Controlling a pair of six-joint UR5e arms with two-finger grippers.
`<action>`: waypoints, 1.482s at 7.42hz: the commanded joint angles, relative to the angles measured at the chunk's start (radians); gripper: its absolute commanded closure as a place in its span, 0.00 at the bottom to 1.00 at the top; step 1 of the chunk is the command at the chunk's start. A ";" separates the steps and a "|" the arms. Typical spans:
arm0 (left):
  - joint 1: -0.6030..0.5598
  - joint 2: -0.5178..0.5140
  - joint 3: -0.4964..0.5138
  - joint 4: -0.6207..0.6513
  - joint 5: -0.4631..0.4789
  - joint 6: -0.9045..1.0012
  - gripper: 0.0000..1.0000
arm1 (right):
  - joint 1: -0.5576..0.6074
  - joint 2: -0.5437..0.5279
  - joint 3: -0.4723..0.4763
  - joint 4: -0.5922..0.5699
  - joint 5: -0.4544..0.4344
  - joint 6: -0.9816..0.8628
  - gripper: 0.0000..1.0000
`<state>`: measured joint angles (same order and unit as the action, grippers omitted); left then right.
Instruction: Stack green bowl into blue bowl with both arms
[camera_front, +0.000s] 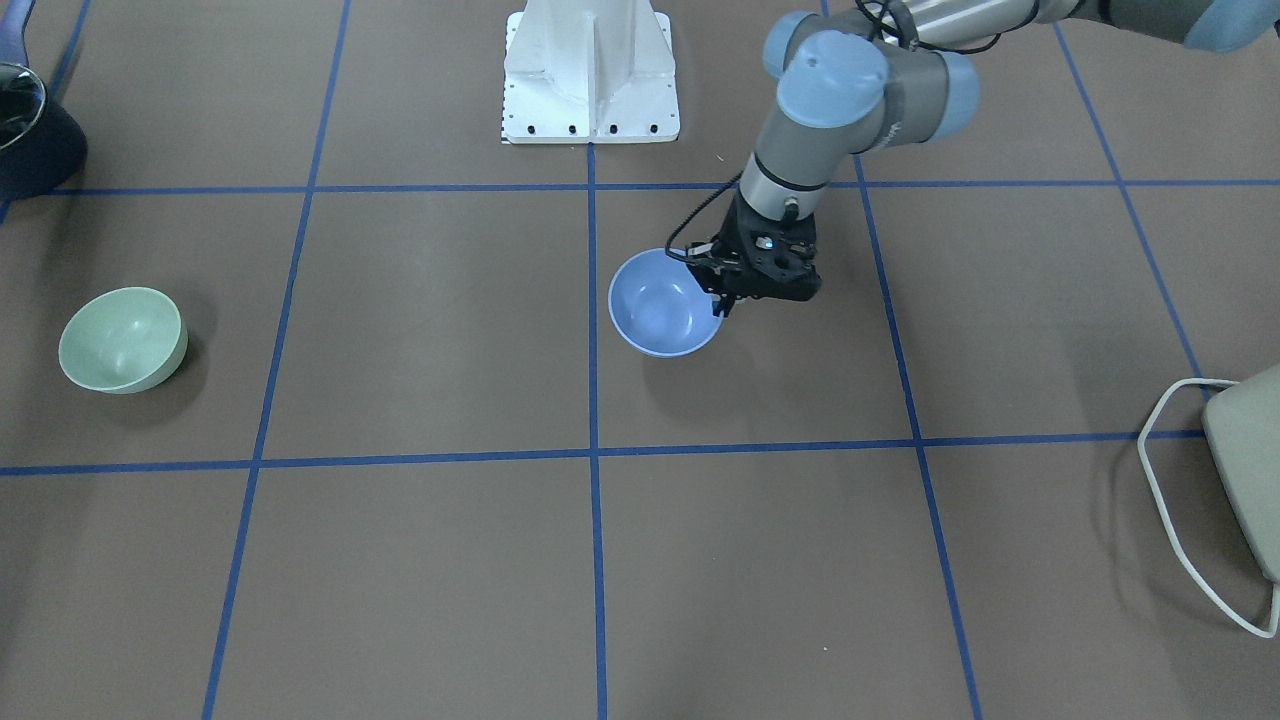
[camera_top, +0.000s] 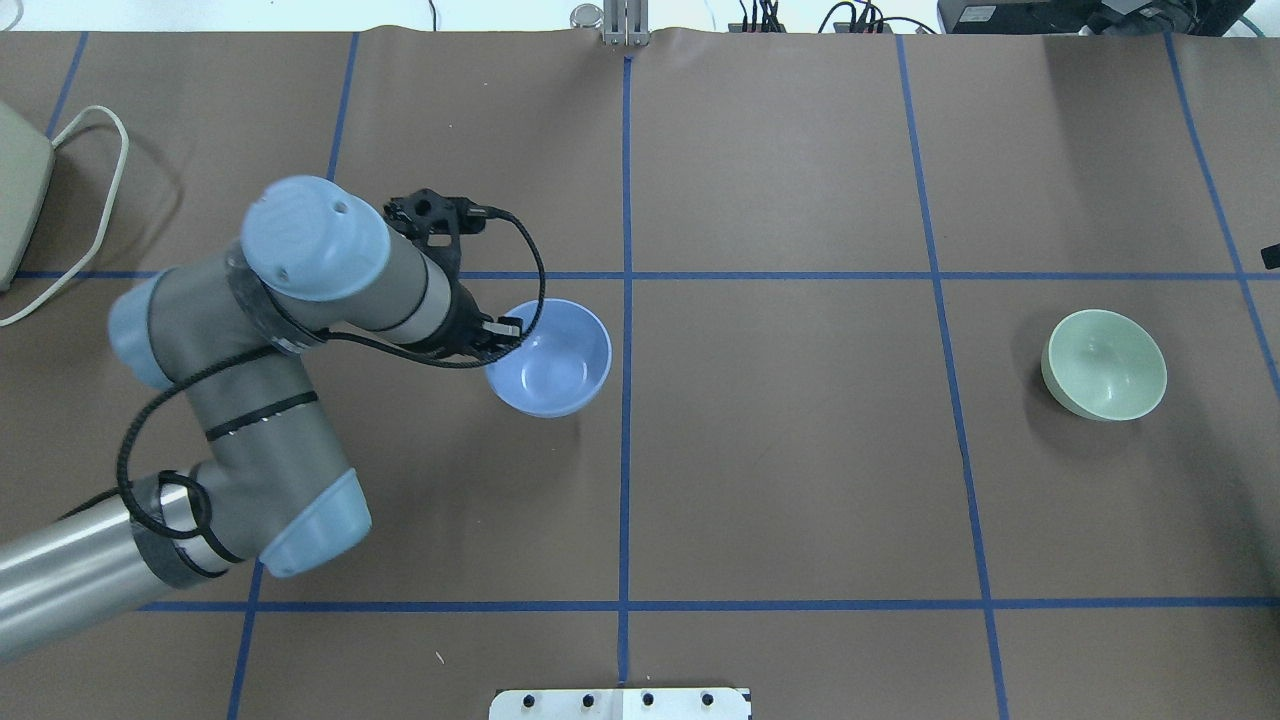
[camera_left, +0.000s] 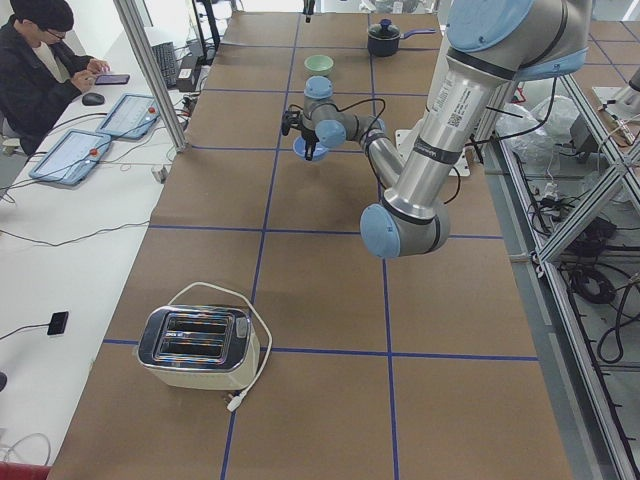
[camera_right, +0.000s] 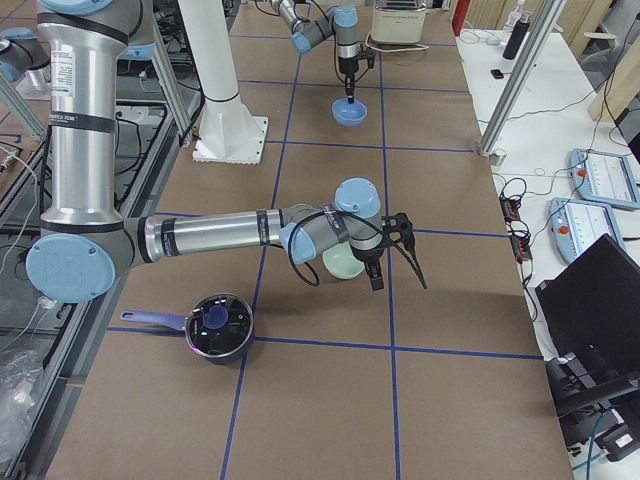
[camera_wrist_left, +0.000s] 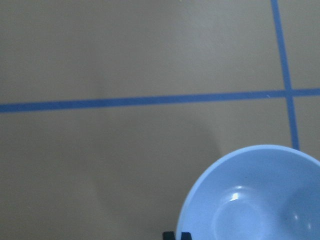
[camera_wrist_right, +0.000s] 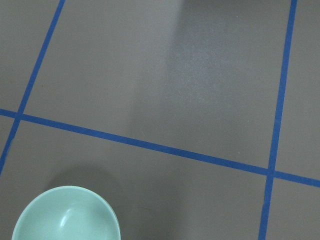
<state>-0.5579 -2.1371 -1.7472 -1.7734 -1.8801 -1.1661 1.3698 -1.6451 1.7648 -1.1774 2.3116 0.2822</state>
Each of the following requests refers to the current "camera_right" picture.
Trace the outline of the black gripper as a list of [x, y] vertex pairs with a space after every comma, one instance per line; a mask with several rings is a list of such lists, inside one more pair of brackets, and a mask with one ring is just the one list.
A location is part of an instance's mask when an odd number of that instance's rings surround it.
[[356, 74], [359, 71], [361, 61], [367, 63], [367, 68], [371, 69], [375, 64], [376, 54], [373, 49], [366, 47], [363, 42], [350, 44], [337, 43], [337, 61], [339, 78], [344, 83], [345, 98], [348, 104], [355, 102]]
[[384, 289], [379, 259], [387, 248], [396, 247], [413, 270], [416, 270], [415, 236], [413, 224], [404, 212], [382, 216], [380, 226], [353, 216], [363, 229], [352, 234], [349, 244], [356, 259], [364, 263], [373, 291]]

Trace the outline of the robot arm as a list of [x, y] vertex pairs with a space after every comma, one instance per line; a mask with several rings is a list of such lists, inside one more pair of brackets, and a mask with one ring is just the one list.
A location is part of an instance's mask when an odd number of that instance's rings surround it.
[[293, 266], [348, 243], [374, 290], [384, 286], [382, 255], [396, 249], [418, 267], [413, 227], [384, 215], [375, 185], [348, 179], [321, 207], [297, 204], [191, 218], [152, 214], [178, 150], [190, 134], [200, 162], [256, 165], [269, 121], [244, 105], [224, 7], [180, 1], [183, 32], [198, 78], [170, 82], [137, 98], [124, 71], [141, 48], [145, 62], [166, 46], [150, 1], [41, 1], [37, 29], [50, 53], [51, 107], [40, 195], [40, 236], [25, 258], [31, 285], [67, 304], [91, 301], [132, 269], [191, 253], [278, 245]]
[[267, 1], [267, 4], [289, 27], [291, 41], [299, 54], [333, 40], [334, 73], [345, 89], [347, 104], [355, 105], [356, 84], [374, 67], [376, 57], [373, 49], [359, 39], [356, 7], [342, 5], [323, 10], [316, 1], [311, 1], [321, 12], [317, 19], [312, 20], [297, 12], [297, 6], [306, 4], [306, 1], [275, 0]]

